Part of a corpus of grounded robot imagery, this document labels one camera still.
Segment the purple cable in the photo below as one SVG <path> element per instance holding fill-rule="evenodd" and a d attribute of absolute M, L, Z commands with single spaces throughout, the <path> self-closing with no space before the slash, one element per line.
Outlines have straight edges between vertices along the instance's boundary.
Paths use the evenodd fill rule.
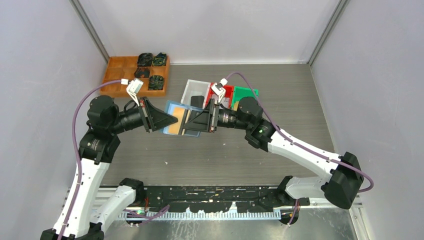
<path fill-rule="evenodd" d="M 164 208 L 162 208 L 159 212 L 157 212 L 153 216 L 140 215 L 140 214 L 137 214 L 137 213 L 135 213 L 131 210 L 127 210 L 127 209 L 125 209 L 124 212 L 130 213 L 134 217 L 147 219 L 147 220 L 145 220 L 145 221 L 143 221 L 142 223 L 139 224 L 139 225 L 145 225 L 145 224 L 149 223 L 150 221 L 152 221 L 153 219 L 159 218 L 160 216 L 164 215 L 166 212 L 168 212 L 169 209 L 170 209 L 170 206 L 166 205 Z"/>
<path fill-rule="evenodd" d="M 317 157 L 319 157 L 319 158 L 321 158 L 321 159 L 324 159 L 324 160 L 326 160 L 326 161 L 330 161 L 330 162 L 332 162 L 332 163 L 335 163 L 335 164 L 339 164 L 339 165 L 342 165 L 343 167 L 346 167 L 346 168 L 348 168 L 348 169 L 350 169 L 350 170 L 352 170 L 352 171 L 355 171 L 356 173 L 358 173 L 358 174 L 360 174 L 360 175 L 362 175 L 364 178 L 366 178 L 366 179 L 368 179 L 368 181 L 369 181 L 369 187 L 366 187 L 366 188 L 364 188 L 364 189 L 360 189 L 359 191 L 358 191 L 358 193 L 364 193 L 364 192 L 367 192 L 367 191 L 369 191 L 369 190 L 371 190 L 373 187 L 374 187 L 374 181 L 371 179 L 371 177 L 370 176 L 368 176 L 367 174 L 365 174 L 363 171 L 361 171 L 361 170 L 359 170 L 359 169 L 357 169 L 356 167 L 353 167 L 353 166 L 351 166 L 351 165 L 349 165 L 349 164 L 346 164 L 346 163 L 344 163 L 344 162 L 342 162 L 342 161 L 338 161 L 338 160 L 334 160 L 334 159 L 329 159 L 327 156 L 324 156 L 324 155 L 322 155 L 322 154 L 320 154 L 319 152 L 316 152 L 316 151 L 314 151 L 314 150 L 312 150 L 312 149 L 310 149 L 310 148 L 307 148 L 306 146 L 303 146 L 303 145 L 301 145 L 300 143 L 297 143 L 297 142 L 293 142 L 293 140 L 291 139 L 291 138 L 289 138 L 287 135 L 285 135 L 281 130 L 280 130 L 280 128 L 275 124 L 275 122 L 273 121 L 273 119 L 271 118 L 271 116 L 268 114 L 268 112 L 265 110 L 265 108 L 264 108 L 264 106 L 262 105 L 262 102 L 261 102 L 261 100 L 259 100 L 259 98 L 258 98 L 258 96 L 256 95 L 256 93 L 255 93 L 255 90 L 254 90 L 254 88 L 252 87 L 252 85 L 251 85 L 251 83 L 248 81 L 248 79 L 242 74 L 242 73 L 240 73 L 240 72 L 238 72 L 238 71 L 234 71 L 234 72 L 232 72 L 232 73 L 230 73 L 230 74 L 228 74 L 228 76 L 226 76 L 226 80 L 228 80 L 231 76 L 233 76 L 234 74 L 237 74 L 237 75 L 239 75 L 245 82 L 246 82 L 246 84 L 249 86 L 249 88 L 250 88 L 250 90 L 252 91 L 252 93 L 253 93 L 253 95 L 254 95 L 254 97 L 256 98 L 256 100 L 257 100 L 257 103 L 259 104 L 259 106 L 261 106 L 262 107 L 262 109 L 263 109 L 263 113 L 265 114 L 265 116 L 269 119 L 269 122 L 271 123 L 271 125 L 275 128 L 275 130 L 285 139 L 285 140 L 287 140 L 289 143 L 291 143 L 291 144 L 293 144 L 293 145 L 296 145 L 296 146 L 298 146 L 299 148 L 301 148 L 301 149 L 303 149 L 303 150 L 305 150 L 305 151 L 307 151 L 308 153 L 310 153 L 310 154 L 313 154 L 313 155 L 315 155 L 315 156 L 317 156 Z"/>
<path fill-rule="evenodd" d="M 294 202 L 294 209 L 293 209 L 293 214 L 290 217 L 290 220 L 288 221 L 287 225 L 290 227 L 290 224 L 292 224 L 293 219 L 295 218 L 295 214 L 296 214 L 296 210 L 298 209 L 298 204 L 299 204 L 299 200 L 296 199 L 296 201 Z"/>
<path fill-rule="evenodd" d="M 75 109 L 75 113 L 73 114 L 73 118 L 72 118 L 72 142 L 73 142 L 73 150 L 75 151 L 75 156 L 76 156 L 76 168 L 78 170 L 78 178 L 77 178 L 76 182 L 78 184 L 76 185 L 75 192 L 73 193 L 73 196 L 70 200 L 69 208 L 68 208 L 67 213 L 65 215 L 65 219 L 63 221 L 63 225 L 62 225 L 62 228 L 60 229 L 60 233 L 59 233 L 59 236 L 57 237 L 57 240 L 62 239 L 62 236 L 65 232 L 65 227 L 66 227 L 66 225 L 68 225 L 69 217 L 71 216 L 72 209 L 74 208 L 75 201 L 77 200 L 78 191 L 80 190 L 81 179 L 83 178 L 83 167 L 81 165 L 80 153 L 78 152 L 77 136 L 76 136 L 77 134 L 75 133 L 75 125 L 76 125 L 76 121 L 77 121 L 78 112 L 80 111 L 80 108 L 83 105 L 83 103 L 86 101 L 86 99 L 89 98 L 89 96 L 91 94 L 93 94 L 95 91 L 103 88 L 104 86 L 111 85 L 111 84 L 117 84 L 117 83 L 121 83 L 121 80 L 113 80 L 113 81 L 105 82 L 102 85 L 100 85 L 100 86 L 94 88 L 93 90 L 91 90 L 90 92 L 88 92 L 82 98 L 82 100 L 78 103 L 78 106 Z"/>

